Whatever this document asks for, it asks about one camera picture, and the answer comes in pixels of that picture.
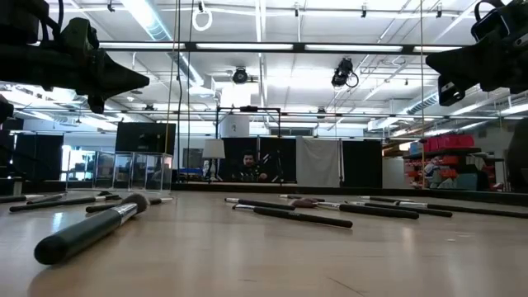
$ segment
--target fluorescent light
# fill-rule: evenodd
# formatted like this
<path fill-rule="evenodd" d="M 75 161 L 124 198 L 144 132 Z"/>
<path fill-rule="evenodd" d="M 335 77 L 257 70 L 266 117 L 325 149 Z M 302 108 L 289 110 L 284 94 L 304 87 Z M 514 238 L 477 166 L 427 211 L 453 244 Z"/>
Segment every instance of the fluorescent light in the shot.
<path fill-rule="evenodd" d="M 501 116 L 512 115 L 523 111 L 528 111 L 528 104 L 521 104 L 518 106 L 510 107 L 504 111 L 501 111 Z"/>
<path fill-rule="evenodd" d="M 136 21 L 144 27 L 155 26 L 157 15 L 145 0 L 121 0 Z"/>
<path fill-rule="evenodd" d="M 452 115 L 451 119 L 457 120 L 498 120 L 498 116 L 463 116 L 463 115 Z"/>
<path fill-rule="evenodd" d="M 292 44 L 260 44 L 260 43 L 198 43 L 199 50 L 292 50 Z"/>
<path fill-rule="evenodd" d="M 484 123 L 487 123 L 487 121 L 482 121 L 482 122 L 479 122 L 479 123 L 473 123 L 473 124 L 470 124 L 470 125 L 466 125 L 466 126 L 460 128 L 460 129 L 461 130 L 467 130 L 467 129 L 471 129 L 471 128 L 474 128 L 476 126 L 482 125 Z"/>
<path fill-rule="evenodd" d="M 435 136 L 435 135 L 449 133 L 451 131 L 452 131 L 451 129 L 432 130 L 432 131 L 427 131 L 424 135 L 425 136 Z"/>
<path fill-rule="evenodd" d="M 179 43 L 174 44 L 172 42 L 101 42 L 99 44 L 103 49 L 119 49 L 119 50 L 172 50 L 172 47 L 174 46 L 174 49 L 178 49 L 180 47 L 180 50 L 185 49 L 185 44 Z"/>
<path fill-rule="evenodd" d="M 415 53 L 424 52 L 424 53 L 440 53 L 446 50 L 458 50 L 461 49 L 459 46 L 415 46 Z"/>
<path fill-rule="evenodd" d="M 305 50 L 342 50 L 342 51 L 373 51 L 373 52 L 392 52 L 402 51 L 400 45 L 305 45 Z"/>

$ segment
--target gymnastic ring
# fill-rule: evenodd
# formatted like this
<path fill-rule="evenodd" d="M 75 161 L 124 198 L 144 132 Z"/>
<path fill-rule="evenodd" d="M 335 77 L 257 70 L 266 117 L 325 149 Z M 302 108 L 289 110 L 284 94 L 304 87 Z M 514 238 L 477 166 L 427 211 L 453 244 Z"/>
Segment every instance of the gymnastic ring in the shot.
<path fill-rule="evenodd" d="M 201 13 L 207 13 L 207 16 L 209 17 L 207 20 L 207 24 L 205 24 L 205 26 L 198 26 L 198 22 L 196 21 L 196 17 Z M 211 13 L 211 11 L 209 9 L 204 9 L 204 11 L 201 12 L 198 8 L 196 8 L 192 16 L 192 26 L 197 31 L 202 32 L 202 31 L 209 29 L 211 25 L 213 25 L 213 14 Z"/>

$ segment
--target blurred object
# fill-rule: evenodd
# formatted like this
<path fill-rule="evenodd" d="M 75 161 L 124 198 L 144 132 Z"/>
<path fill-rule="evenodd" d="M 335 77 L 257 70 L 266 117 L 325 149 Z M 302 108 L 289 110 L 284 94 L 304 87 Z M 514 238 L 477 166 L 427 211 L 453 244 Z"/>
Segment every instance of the blurred object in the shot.
<path fill-rule="evenodd" d="M 9 117 L 13 117 L 14 106 L 7 102 L 6 97 L 0 94 L 0 130 L 2 129 L 2 124 Z"/>
<path fill-rule="evenodd" d="M 107 98 L 148 86 L 149 78 L 120 66 L 99 48 L 97 31 L 88 20 L 75 17 L 61 32 L 63 2 L 59 2 L 59 23 L 49 17 L 49 9 L 43 0 L 2 2 L 0 80 L 40 85 L 46 91 L 73 89 L 88 96 L 88 105 L 97 114 L 104 112 Z M 37 43 L 39 24 L 42 41 L 30 45 Z"/>
<path fill-rule="evenodd" d="M 481 3 L 495 6 L 481 19 Z M 481 1 L 471 28 L 476 45 L 430 54 L 426 63 L 435 69 L 441 106 L 464 99 L 465 91 L 479 84 L 484 92 L 507 87 L 511 94 L 528 89 L 528 2 Z"/>

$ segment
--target black curtain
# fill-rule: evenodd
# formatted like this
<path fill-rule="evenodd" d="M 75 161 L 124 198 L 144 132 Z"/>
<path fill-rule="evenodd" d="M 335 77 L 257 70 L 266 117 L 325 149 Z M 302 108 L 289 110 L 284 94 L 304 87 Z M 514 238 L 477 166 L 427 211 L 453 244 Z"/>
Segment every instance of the black curtain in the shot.
<path fill-rule="evenodd" d="M 380 141 L 343 141 L 342 152 L 343 186 L 383 187 Z"/>
<path fill-rule="evenodd" d="M 15 152 L 20 155 L 13 157 L 13 165 L 24 172 L 28 180 L 58 180 L 60 179 L 63 143 L 62 135 L 19 134 Z M 36 158 L 38 162 L 21 155 Z"/>
<path fill-rule="evenodd" d="M 295 139 L 260 138 L 260 158 L 266 155 L 270 161 L 266 163 L 265 171 L 276 176 L 279 169 L 276 164 L 280 160 L 284 182 L 296 182 L 296 141 Z"/>
<path fill-rule="evenodd" d="M 257 157 L 257 139 L 252 137 L 224 138 L 225 159 L 220 160 L 218 176 L 223 181 L 231 180 L 233 173 L 243 165 L 243 152 L 250 150 Z"/>

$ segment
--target black panel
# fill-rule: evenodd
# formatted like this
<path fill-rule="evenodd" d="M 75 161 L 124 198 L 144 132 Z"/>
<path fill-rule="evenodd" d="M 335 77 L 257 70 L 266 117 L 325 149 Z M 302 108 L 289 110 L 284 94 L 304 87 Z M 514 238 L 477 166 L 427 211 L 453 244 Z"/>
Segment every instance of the black panel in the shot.
<path fill-rule="evenodd" d="M 270 155 L 270 164 L 266 166 L 267 171 L 277 174 L 277 157 L 280 157 L 280 164 L 283 172 L 284 182 L 296 182 L 296 141 L 295 139 L 260 138 L 260 158 Z"/>
<path fill-rule="evenodd" d="M 115 138 L 116 152 L 165 153 L 167 124 L 119 123 Z M 167 153 L 174 153 L 176 125 L 168 125 Z"/>
<path fill-rule="evenodd" d="M 6 120 L 2 125 L 2 129 L 4 130 L 23 130 L 24 120 L 23 119 Z"/>
<path fill-rule="evenodd" d="M 0 130 L 0 178 L 7 178 L 10 175 L 10 170 L 7 168 L 12 154 L 10 150 L 13 149 L 13 135 L 9 131 Z"/>
<path fill-rule="evenodd" d="M 17 153 L 13 156 L 15 168 L 26 174 L 29 180 L 58 180 L 62 159 L 62 135 L 23 135 L 16 141 Z"/>
<path fill-rule="evenodd" d="M 257 155 L 256 138 L 224 138 L 225 159 L 219 162 L 218 175 L 222 180 L 231 180 L 232 174 L 243 165 L 243 152 L 250 150 Z"/>
<path fill-rule="evenodd" d="M 380 141 L 343 141 L 344 186 L 381 188 Z"/>

